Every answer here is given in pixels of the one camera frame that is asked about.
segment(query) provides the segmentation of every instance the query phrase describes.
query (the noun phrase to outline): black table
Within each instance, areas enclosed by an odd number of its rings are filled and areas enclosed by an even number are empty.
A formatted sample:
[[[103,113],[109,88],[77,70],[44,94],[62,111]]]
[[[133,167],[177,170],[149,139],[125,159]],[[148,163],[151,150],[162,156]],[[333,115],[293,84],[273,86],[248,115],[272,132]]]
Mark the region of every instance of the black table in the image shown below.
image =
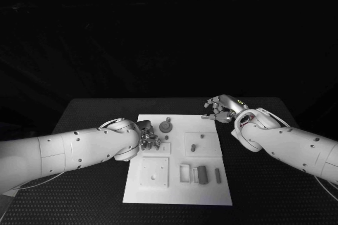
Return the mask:
[[[74,99],[53,134],[97,127],[120,117],[136,121],[138,114],[202,115],[211,113],[202,107],[207,99]],[[279,98],[241,100],[297,127]],[[215,122],[215,128],[233,206],[122,203],[129,163],[112,159],[18,191],[1,224],[338,224],[338,202],[313,176],[263,150],[246,150],[230,134],[233,122]]]

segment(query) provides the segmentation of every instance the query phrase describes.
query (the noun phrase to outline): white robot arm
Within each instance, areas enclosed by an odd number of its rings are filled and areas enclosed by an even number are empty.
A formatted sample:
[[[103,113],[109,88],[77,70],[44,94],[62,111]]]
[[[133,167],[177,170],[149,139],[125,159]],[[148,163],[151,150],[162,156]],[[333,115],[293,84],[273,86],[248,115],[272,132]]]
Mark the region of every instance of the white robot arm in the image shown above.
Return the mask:
[[[234,118],[231,135],[253,152],[266,150],[269,155],[303,172],[338,184],[338,142],[293,127],[280,127],[263,109],[247,105],[228,95],[208,99],[214,114],[202,119],[223,123]]]
[[[139,147],[158,148],[159,139],[148,120],[110,122],[99,128],[0,142],[0,194],[37,178],[80,169],[112,157],[128,161]]]

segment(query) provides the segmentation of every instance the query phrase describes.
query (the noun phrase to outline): white baseplate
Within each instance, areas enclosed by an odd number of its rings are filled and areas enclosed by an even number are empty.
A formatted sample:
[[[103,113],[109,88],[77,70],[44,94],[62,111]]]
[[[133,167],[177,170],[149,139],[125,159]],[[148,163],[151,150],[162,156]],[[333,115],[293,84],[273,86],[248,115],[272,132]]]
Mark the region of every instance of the white baseplate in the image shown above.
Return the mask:
[[[171,118],[172,130],[169,133],[159,131],[159,123],[165,118]],[[159,203],[159,204],[205,204],[205,205],[233,205],[227,176],[223,165],[220,146],[214,146],[215,139],[211,141],[213,146],[210,149],[217,152],[217,157],[187,157],[185,156],[185,133],[200,133],[204,136],[208,133],[217,134],[214,121],[202,120],[200,115],[138,115],[138,120],[149,120],[154,132],[158,135],[162,143],[169,143],[169,153],[165,151],[139,151],[136,157],[132,158],[129,164],[129,172],[125,185],[123,203]],[[168,159],[168,183],[167,187],[148,187],[141,186],[139,182],[145,177],[151,177],[151,173],[142,176],[141,174],[141,161],[144,158],[162,158]],[[179,182],[179,165],[190,165],[190,183]],[[208,184],[201,185],[192,181],[192,168],[204,165],[207,170]],[[220,169],[221,183],[215,182],[214,169]]]

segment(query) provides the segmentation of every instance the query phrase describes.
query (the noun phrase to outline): cable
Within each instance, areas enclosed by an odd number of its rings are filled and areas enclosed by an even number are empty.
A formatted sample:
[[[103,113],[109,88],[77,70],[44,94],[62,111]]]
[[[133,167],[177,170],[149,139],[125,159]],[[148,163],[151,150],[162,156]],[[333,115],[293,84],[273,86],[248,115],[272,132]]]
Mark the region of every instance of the cable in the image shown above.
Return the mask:
[[[116,121],[118,119],[113,119],[113,120],[105,122],[105,123],[100,125],[100,128],[102,128],[105,125],[108,125],[110,122]]]
[[[332,193],[329,192],[329,190],[326,189],[326,187],[322,185],[322,188],[325,189],[325,191],[329,193],[329,195],[335,198],[335,200],[338,201],[338,199],[336,199],[336,197],[332,195]]]
[[[257,111],[261,111],[263,113],[269,113],[269,114],[284,124],[286,127],[290,127],[290,126],[287,125],[287,123],[286,123],[273,113],[270,113],[269,111],[266,111],[266,110],[261,109],[261,108],[259,108]],[[320,183],[320,181],[319,181],[319,179],[318,179],[316,176],[315,176],[315,179],[316,179],[316,181],[319,182],[319,184],[320,184],[322,188],[325,189],[325,191],[329,193],[329,195],[330,195],[330,196],[333,197],[333,199],[338,201],[336,197],[332,195],[332,193],[329,192],[329,190],[326,189],[326,187],[322,185],[322,183]]]
[[[64,172],[59,173],[53,178],[50,178],[47,181],[44,181],[44,182],[39,183],[39,184],[37,184],[37,185],[34,185],[34,186],[23,187],[23,188],[13,188],[11,190],[21,190],[21,189],[28,189],[28,188],[31,188],[31,187],[36,187],[36,186],[39,186],[39,185],[44,184],[46,182],[49,182],[50,180],[53,180],[53,179],[54,179],[56,177],[59,177],[63,173],[64,173]]]
[[[338,189],[338,187],[329,182],[330,186],[335,187]]]

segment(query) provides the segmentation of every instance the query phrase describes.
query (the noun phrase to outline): black background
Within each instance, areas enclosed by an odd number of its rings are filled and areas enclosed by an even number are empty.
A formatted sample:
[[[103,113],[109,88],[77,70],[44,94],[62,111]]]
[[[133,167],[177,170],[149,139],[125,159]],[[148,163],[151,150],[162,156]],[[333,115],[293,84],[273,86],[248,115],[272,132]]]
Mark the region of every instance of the black background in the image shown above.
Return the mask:
[[[1,139],[50,134],[73,98],[220,94],[279,97],[335,139],[336,0],[0,4]]]

